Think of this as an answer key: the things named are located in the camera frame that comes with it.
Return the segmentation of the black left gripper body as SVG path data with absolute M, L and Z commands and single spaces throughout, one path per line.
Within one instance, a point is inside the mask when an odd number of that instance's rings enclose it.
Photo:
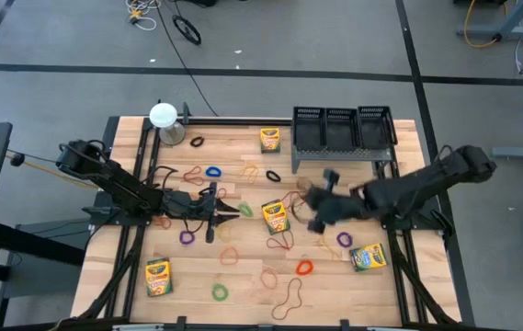
M 193 200 L 188 192 L 165 189 L 164 214 L 170 219 L 203 221 L 207 223 L 206 242 L 214 241 L 217 183 L 211 182 Z

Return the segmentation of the large red rubber band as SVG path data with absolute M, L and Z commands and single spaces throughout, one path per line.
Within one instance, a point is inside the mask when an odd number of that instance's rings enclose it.
M 299 278 L 293 278 L 289 281 L 285 291 L 285 298 L 280 303 L 276 304 L 271 310 L 270 314 L 274 320 L 285 320 L 291 311 L 302 307 L 302 285 L 303 283 Z

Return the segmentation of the yellow green markers box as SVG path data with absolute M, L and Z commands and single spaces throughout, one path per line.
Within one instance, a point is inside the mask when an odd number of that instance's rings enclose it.
M 355 271 L 382 268 L 388 265 L 388 259 L 382 244 L 353 248 L 349 251 L 349 256 Z

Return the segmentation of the grey perforated metal shelf riser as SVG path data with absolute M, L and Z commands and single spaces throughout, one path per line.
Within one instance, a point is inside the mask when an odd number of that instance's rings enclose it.
M 372 163 L 382 163 L 392 161 L 392 149 L 394 146 L 391 146 L 383 150 L 369 150 L 364 149 L 361 146 L 359 140 L 359 127 L 358 127 L 358 108 L 357 110 L 357 133 L 358 133 L 358 149 L 352 152 L 334 152 L 329 151 L 326 147 L 326 110 L 325 109 L 325 128 L 324 128 L 324 137 L 325 137 L 325 148 L 322 151 L 318 152 L 306 152 L 299 151 L 294 146 L 293 142 L 293 129 L 291 124 L 291 169 L 293 172 L 297 172 L 302 161 L 363 161 L 363 162 L 372 162 Z

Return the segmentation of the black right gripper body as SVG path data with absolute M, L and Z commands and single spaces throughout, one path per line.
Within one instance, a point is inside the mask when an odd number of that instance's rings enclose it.
M 367 211 L 362 199 L 353 198 L 350 196 L 336 195 L 332 192 L 333 187 L 338 184 L 340 175 L 332 170 L 325 169 L 323 177 L 326 180 L 324 195 L 320 198 L 322 203 L 315 211 L 314 218 L 309 221 L 309 230 L 317 234 L 323 234 L 326 225 L 333 225 L 337 221 L 347 220 L 351 218 L 365 219 Z

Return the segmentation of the white mushroom table lamp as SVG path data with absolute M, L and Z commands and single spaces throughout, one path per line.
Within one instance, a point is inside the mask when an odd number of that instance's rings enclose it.
M 177 145 L 185 139 L 185 127 L 178 121 L 176 108 L 168 103 L 157 103 L 149 113 L 149 121 L 158 130 L 162 143 Z

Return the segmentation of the yellow green crayons box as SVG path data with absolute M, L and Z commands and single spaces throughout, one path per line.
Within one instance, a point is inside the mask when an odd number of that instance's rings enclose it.
M 262 206 L 262 213 L 269 234 L 278 234 L 290 229 L 287 210 L 281 200 L 272 200 Z
M 156 297 L 173 291 L 171 264 L 168 257 L 148 261 L 145 266 L 147 295 Z
M 262 153 L 280 152 L 280 130 L 278 127 L 260 129 L 260 148 Z

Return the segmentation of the grey desk leg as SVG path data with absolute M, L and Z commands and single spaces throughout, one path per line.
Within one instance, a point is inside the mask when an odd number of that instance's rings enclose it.
M 506 18 L 497 25 L 470 25 L 472 11 L 475 5 L 482 3 L 495 3 L 497 6 L 504 6 L 508 0 L 452 0 L 460 5 L 468 4 L 464 23 L 456 29 L 456 34 L 465 40 L 469 37 L 474 39 L 488 39 L 488 44 L 500 42 L 502 40 L 523 40 L 523 0 L 515 0 L 511 9 L 506 10 Z

